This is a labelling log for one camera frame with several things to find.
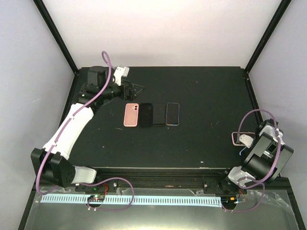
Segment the white wall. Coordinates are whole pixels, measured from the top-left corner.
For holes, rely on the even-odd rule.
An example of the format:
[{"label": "white wall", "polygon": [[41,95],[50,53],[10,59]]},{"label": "white wall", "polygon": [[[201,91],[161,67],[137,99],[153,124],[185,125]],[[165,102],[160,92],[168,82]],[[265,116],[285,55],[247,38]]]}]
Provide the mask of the white wall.
[{"label": "white wall", "polygon": [[281,0],[44,0],[76,65],[245,67]]},{"label": "white wall", "polygon": [[31,0],[0,1],[0,222],[17,229],[30,160],[57,130],[73,74]]},{"label": "white wall", "polygon": [[290,178],[307,225],[306,12],[306,0],[292,1],[250,76],[260,108],[276,115],[284,141],[295,150],[282,175]]}]

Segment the black frame post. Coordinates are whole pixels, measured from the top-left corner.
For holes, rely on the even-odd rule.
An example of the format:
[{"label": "black frame post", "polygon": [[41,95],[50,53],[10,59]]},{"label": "black frame post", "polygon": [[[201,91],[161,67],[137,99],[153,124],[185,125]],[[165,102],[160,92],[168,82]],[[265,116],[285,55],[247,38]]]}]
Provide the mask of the black frame post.
[{"label": "black frame post", "polygon": [[245,67],[245,72],[248,74],[250,73],[251,69],[253,68],[254,64],[256,63],[257,59],[259,58],[263,48],[267,44],[270,36],[273,34],[278,22],[282,18],[284,12],[288,8],[291,0],[282,0],[279,4],[274,16],[272,17],[267,29],[265,30],[261,40],[259,41],[253,55],[251,56],[247,66]]},{"label": "black frame post", "polygon": [[45,4],[43,3],[42,0],[33,0],[33,2],[35,3],[35,5],[38,8],[40,14],[42,15],[44,21],[46,22],[49,30],[51,31],[54,39],[56,40],[59,48],[61,49],[64,57],[66,58],[69,66],[71,67],[71,70],[73,71],[74,74],[76,74],[78,72],[78,68],[77,68],[75,62],[73,61],[71,54],[69,53],[61,35],[59,34],[59,31],[58,31],[56,25],[54,24]]}]

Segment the black mat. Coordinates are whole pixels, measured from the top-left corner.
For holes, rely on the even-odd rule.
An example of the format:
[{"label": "black mat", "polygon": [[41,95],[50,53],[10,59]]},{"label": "black mat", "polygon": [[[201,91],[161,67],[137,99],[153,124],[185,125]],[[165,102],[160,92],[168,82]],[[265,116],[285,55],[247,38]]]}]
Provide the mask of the black mat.
[{"label": "black mat", "polygon": [[[116,98],[86,125],[72,149],[72,164],[148,168],[239,165],[242,148],[233,146],[231,133],[252,109],[241,68],[132,67],[127,79],[146,87],[136,103],[179,103],[179,126],[124,127],[129,102]],[[76,92],[85,81],[81,73]],[[243,131],[256,127],[251,115]]]}]

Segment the white backdrop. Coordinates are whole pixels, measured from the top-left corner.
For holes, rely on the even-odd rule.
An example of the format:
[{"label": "white backdrop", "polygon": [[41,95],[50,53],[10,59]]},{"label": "white backdrop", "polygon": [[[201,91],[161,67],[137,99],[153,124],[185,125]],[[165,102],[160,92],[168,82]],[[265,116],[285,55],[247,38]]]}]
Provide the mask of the white backdrop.
[{"label": "white backdrop", "polygon": [[245,67],[281,0],[45,0],[77,67]]}]

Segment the purple cable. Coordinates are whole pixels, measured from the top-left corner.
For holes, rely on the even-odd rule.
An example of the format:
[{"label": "purple cable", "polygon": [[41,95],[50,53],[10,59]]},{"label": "purple cable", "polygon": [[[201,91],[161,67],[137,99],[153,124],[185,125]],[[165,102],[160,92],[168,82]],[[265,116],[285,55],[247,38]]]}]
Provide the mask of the purple cable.
[{"label": "purple cable", "polygon": [[280,140],[280,137],[279,137],[279,132],[277,129],[277,122],[276,122],[276,119],[274,117],[274,115],[272,113],[270,113],[269,111],[265,110],[265,109],[254,109],[252,111],[249,111],[242,119],[241,123],[240,123],[240,126],[239,126],[239,130],[238,130],[238,138],[240,136],[240,130],[241,130],[241,127],[242,127],[242,124],[243,122],[245,121],[245,119],[247,118],[248,115],[250,115],[251,113],[253,112],[257,112],[257,111],[262,111],[262,112],[266,112],[268,113],[273,121],[274,121],[274,127],[275,127],[275,135],[276,135],[276,138],[277,138],[277,141],[278,141],[278,145],[277,145],[277,152],[276,152],[276,156],[275,156],[275,159],[273,161],[273,164],[272,164],[272,167],[270,168],[268,174],[263,177],[261,180],[253,180],[255,182],[255,184],[251,185],[251,186],[248,186],[248,187],[245,187],[244,189],[249,189],[249,188],[253,188],[259,184],[261,184],[262,182],[265,182],[273,173],[274,169],[275,169],[275,166],[277,165],[277,161],[279,159],[279,155],[280,155],[280,150],[281,150],[281,146],[282,146],[282,143],[281,143],[281,140]]},{"label": "purple cable", "polygon": [[[251,177],[240,178],[240,179],[238,180],[238,182],[240,182],[240,181],[242,181],[242,180],[245,180],[245,179],[250,179],[251,181],[256,182],[256,180],[254,180],[254,179],[251,178]],[[249,208],[249,209],[247,209],[247,210],[242,210],[242,211],[229,210],[229,209],[226,209],[226,208],[224,207],[224,205],[222,205],[222,208],[223,208],[226,212],[236,212],[236,213],[250,212],[250,211],[256,209],[256,208],[260,205],[260,203],[261,203],[261,201],[262,201],[262,199],[263,199],[263,197],[264,197],[264,192],[265,192],[264,183],[259,183],[259,184],[262,185],[262,195],[261,195],[261,197],[260,197],[259,202],[258,202],[254,207],[251,207],[251,208]]]},{"label": "purple cable", "polygon": [[132,189],[132,198],[131,198],[131,201],[129,202],[129,204],[127,204],[125,207],[123,208],[119,208],[119,209],[110,209],[110,208],[93,208],[93,207],[90,207],[90,200],[87,202],[87,206],[89,207],[89,209],[93,208],[93,209],[96,209],[96,210],[102,210],[102,211],[123,211],[127,208],[129,208],[134,200],[134,189],[133,189],[133,186],[132,184],[124,179],[124,178],[121,178],[121,177],[112,177],[112,178],[109,178],[109,179],[106,179],[104,181],[101,181],[101,182],[98,182],[96,184],[86,184],[86,183],[80,183],[81,185],[84,185],[84,186],[89,186],[89,187],[95,187],[95,186],[98,186],[98,185],[101,185],[101,184],[104,184],[105,182],[108,182],[108,181],[112,181],[112,180],[122,180],[126,183],[129,184],[130,188]]},{"label": "purple cable", "polygon": [[[109,81],[111,79],[111,72],[112,72],[112,64],[111,64],[111,60],[110,60],[110,57],[109,55],[107,54],[106,51],[102,51],[101,53],[102,55],[102,59],[105,61],[105,63],[109,66],[109,73],[108,73],[108,76],[107,76],[107,79],[106,79],[106,83],[105,85],[102,87],[102,89],[99,91],[98,94],[96,94],[95,97],[93,97],[91,100],[89,100],[87,103],[85,103],[82,107],[80,107],[72,116],[76,116],[77,113],[79,113],[83,108],[87,107],[90,103],[92,103],[94,100],[97,99],[97,97],[99,97],[102,92],[106,89],[107,85],[109,84]],[[59,131],[59,134],[57,135],[57,137],[55,138],[54,142],[55,144],[58,142],[61,134],[63,133],[64,129],[66,128],[66,126],[68,125],[68,123],[72,120],[72,118],[69,118],[66,123],[63,125],[62,129]],[[50,190],[48,190],[47,192],[43,193],[40,191],[39,189],[39,181],[40,181],[40,177],[42,175],[42,172],[43,172],[43,168],[45,166],[45,163],[47,161],[47,158],[49,157],[49,155],[51,154],[51,151],[53,150],[53,148],[55,147],[55,145],[52,145],[49,149],[49,151],[47,152],[47,154],[45,155],[45,157],[43,158],[42,160],[42,163],[40,164],[40,167],[39,167],[39,170],[38,170],[38,173],[37,173],[37,177],[36,177],[36,183],[35,183],[35,188],[36,188],[36,192],[40,195],[46,195],[48,193],[50,193],[51,191],[53,191],[56,187],[52,187]]]}]

